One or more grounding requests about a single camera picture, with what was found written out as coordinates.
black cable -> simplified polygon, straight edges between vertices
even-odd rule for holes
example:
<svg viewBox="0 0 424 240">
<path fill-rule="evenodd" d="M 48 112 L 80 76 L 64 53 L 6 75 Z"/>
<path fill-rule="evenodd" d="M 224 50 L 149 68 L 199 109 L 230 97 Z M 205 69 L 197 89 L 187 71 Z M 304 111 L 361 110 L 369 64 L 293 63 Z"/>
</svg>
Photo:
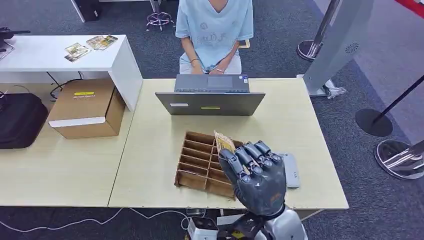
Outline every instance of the black cable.
<svg viewBox="0 0 424 240">
<path fill-rule="evenodd" d="M 50 75 L 50 73 L 48 72 L 48 71 L 46 71 L 46 73 L 49 75 L 49 77 L 51 78 L 51 79 L 53 79 L 53 81 L 60 87 L 60 89 L 63 89 L 60 85 L 59 85 L 59 83 L 56 81 L 56 79 L 54 78 L 54 77 L 52 77 L 52 75 Z"/>
<path fill-rule="evenodd" d="M 71 82 L 73 82 L 73 81 L 77 81 L 77 80 L 83 80 L 83 76 L 81 75 L 81 72 L 80 71 L 78 71 L 78 74 L 79 74 L 79 79 L 78 78 L 76 78 L 76 79 L 72 79 L 72 80 L 69 80 L 69 81 L 67 81 L 67 82 L 65 82 L 65 83 L 62 83 L 62 84 L 59 84 L 50 74 L 49 74 L 49 76 L 54 80 L 54 82 L 57 84 L 57 87 L 55 87 L 55 88 L 53 88 L 53 90 L 51 90 L 51 92 L 50 92 L 50 96 L 52 97 L 52 98 L 54 98 L 54 99 L 58 99 L 54 94 L 53 94 L 53 92 L 54 91 L 56 91 L 58 88 L 60 88 L 60 91 L 62 91 L 63 90 L 63 86 L 65 86 L 66 84 L 68 84 L 68 83 L 71 83 Z"/>
</svg>

black bag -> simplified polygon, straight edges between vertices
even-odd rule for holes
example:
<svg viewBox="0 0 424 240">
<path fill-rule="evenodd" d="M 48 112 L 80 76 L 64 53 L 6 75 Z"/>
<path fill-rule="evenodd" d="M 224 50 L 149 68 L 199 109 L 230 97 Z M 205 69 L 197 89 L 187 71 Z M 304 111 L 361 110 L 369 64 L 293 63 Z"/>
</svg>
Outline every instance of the black bag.
<svg viewBox="0 0 424 240">
<path fill-rule="evenodd" d="M 0 149 L 23 149 L 36 140 L 48 116 L 32 93 L 0 93 Z"/>
</svg>

laptop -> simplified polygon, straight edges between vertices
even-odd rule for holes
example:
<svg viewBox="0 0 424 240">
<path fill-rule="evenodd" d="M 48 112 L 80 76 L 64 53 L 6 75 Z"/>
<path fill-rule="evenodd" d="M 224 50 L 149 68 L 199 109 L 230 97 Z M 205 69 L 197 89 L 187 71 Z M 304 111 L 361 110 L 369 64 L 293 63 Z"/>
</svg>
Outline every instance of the laptop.
<svg viewBox="0 0 424 240">
<path fill-rule="evenodd" d="M 263 92 L 156 92 L 171 115 L 251 116 Z"/>
<path fill-rule="evenodd" d="M 174 92 L 249 93 L 249 78 L 246 74 L 178 74 L 176 76 Z"/>
</svg>

gray carpet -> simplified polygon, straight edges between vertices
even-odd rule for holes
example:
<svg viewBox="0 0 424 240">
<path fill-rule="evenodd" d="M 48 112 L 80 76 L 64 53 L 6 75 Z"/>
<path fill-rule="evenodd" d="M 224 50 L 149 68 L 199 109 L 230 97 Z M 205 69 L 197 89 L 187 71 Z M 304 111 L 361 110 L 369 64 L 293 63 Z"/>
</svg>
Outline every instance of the gray carpet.
<svg viewBox="0 0 424 240">
<path fill-rule="evenodd" d="M 321 15 L 330 2 L 313 1 Z M 395 0 L 374 0 L 367 42 L 355 60 L 387 106 L 424 74 L 423 39 L 424 18 Z M 424 84 L 391 111 L 412 143 L 424 139 L 424 128 L 417 127 L 423 124 L 423 103 Z"/>
<path fill-rule="evenodd" d="M 168 26 L 163 32 L 158 29 L 145 32 L 145 16 L 151 11 L 148 2 L 105 3 L 102 19 L 86 24 L 80 22 L 69 1 L 8 2 L 7 9 L 0 9 L 0 25 L 29 29 L 37 35 L 127 34 L 145 78 L 173 78 L 178 73 L 178 58 L 183 50 L 174 37 L 174 30 Z M 163 8 L 175 15 L 177 3 L 166 2 Z M 295 48 L 300 41 L 310 39 L 318 28 L 321 17 L 316 5 L 312 0 L 254 0 L 254 9 L 255 37 L 249 49 L 240 50 L 243 72 L 261 78 L 294 77 L 304 73 L 309 63 L 297 56 Z M 306 220 L 309 239 L 422 239 L 423 180 L 401 181 L 386 174 L 373 157 L 373 147 L 385 138 L 367 135 L 355 124 L 357 110 L 382 109 L 382 100 L 354 61 L 333 80 L 348 93 L 333 100 L 314 98 L 312 103 L 350 209 L 325 211 Z M 390 138 L 407 141 L 397 125 Z M 104 221 L 115 211 L 117 209 L 3 207 L 0 220 L 20 229 L 42 225 L 57 227 L 84 218 Z M 159 209 L 140 211 L 151 215 Z M 8 240 L 176 240 L 184 236 L 180 220 L 180 216 L 172 213 L 145 220 L 124 210 L 103 226 L 83 223 L 58 231 L 30 233 L 17 233 L 0 226 L 0 236 Z"/>
</svg>

laptop lid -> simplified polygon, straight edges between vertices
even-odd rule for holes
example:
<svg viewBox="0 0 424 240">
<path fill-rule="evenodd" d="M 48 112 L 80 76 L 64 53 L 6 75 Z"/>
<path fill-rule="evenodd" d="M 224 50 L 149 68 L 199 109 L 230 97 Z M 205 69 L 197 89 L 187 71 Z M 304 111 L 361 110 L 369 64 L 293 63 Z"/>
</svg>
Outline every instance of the laptop lid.
<svg viewBox="0 0 424 240">
<path fill-rule="evenodd" d="M 156 92 L 171 115 L 251 116 L 265 96 L 250 93 Z"/>
</svg>

